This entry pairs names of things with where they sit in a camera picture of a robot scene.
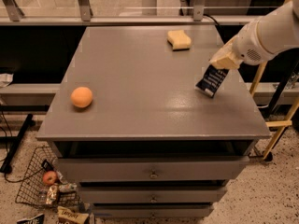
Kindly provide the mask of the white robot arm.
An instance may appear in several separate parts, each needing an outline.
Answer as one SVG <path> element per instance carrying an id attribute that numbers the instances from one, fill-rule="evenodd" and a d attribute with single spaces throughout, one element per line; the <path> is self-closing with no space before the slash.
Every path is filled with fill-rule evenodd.
<path id="1" fill-rule="evenodd" d="M 291 0 L 265 16 L 246 24 L 210 59 L 218 69 L 257 65 L 281 52 L 299 47 L 299 0 Z"/>

